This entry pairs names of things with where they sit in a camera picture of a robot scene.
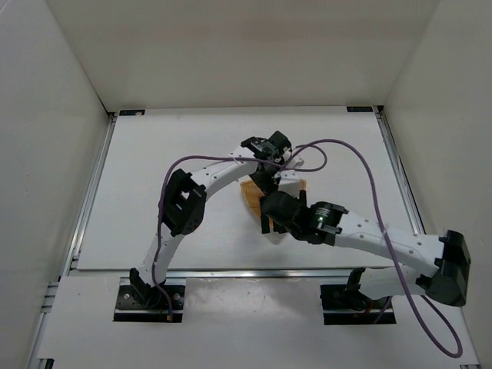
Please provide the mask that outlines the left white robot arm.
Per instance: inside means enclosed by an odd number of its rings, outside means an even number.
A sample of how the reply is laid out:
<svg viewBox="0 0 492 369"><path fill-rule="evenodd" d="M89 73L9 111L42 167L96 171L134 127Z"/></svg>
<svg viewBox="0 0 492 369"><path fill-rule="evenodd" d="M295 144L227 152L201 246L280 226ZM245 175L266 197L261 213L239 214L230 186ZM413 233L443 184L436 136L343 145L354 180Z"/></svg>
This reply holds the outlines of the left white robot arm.
<svg viewBox="0 0 492 369"><path fill-rule="evenodd" d="M275 131L270 138L244 140L224 157L190 155L177 160L161 188L155 237L141 266L130 270L136 295L147 300L164 291L169 264L184 237L201 225L207 200L245 176L265 194L276 191L275 177L290 153L288 138Z"/></svg>

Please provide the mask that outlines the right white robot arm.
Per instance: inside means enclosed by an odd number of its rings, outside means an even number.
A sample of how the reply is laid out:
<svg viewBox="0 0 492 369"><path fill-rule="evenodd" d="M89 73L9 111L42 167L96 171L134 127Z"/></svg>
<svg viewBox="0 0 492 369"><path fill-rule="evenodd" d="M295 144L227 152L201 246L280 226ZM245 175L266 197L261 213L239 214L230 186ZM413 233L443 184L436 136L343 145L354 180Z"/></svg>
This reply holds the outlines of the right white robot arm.
<svg viewBox="0 0 492 369"><path fill-rule="evenodd" d="M346 299L379 300L410 292L452 307L466 304L471 259L459 232L439 236L382 228L338 204L307 205L303 191L297 197L283 191L264 196L260 209L264 233L287 232L298 241L352 248L397 262L385 269L355 268L345 287Z"/></svg>

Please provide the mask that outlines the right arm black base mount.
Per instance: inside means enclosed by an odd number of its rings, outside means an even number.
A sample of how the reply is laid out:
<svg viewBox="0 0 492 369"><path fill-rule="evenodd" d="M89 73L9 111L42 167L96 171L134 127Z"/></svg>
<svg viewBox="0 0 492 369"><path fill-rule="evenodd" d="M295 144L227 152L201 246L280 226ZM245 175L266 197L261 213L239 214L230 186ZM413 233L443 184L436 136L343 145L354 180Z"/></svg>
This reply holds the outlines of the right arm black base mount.
<svg viewBox="0 0 492 369"><path fill-rule="evenodd" d="M347 291L342 284L322 284L320 290L324 325L397 323L389 298L372 300L359 291Z"/></svg>

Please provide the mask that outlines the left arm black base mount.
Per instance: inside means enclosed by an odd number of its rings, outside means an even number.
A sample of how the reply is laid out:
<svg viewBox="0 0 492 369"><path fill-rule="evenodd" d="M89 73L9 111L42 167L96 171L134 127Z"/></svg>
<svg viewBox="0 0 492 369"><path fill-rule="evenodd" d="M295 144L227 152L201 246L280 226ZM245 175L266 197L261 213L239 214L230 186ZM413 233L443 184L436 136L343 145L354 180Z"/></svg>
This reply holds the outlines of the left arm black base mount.
<svg viewBox="0 0 492 369"><path fill-rule="evenodd" d="M165 285L172 306L168 313L168 301L160 292L151 292L147 301L142 300L129 284L121 284L115 302L113 321L145 323L181 323L185 304L184 285Z"/></svg>

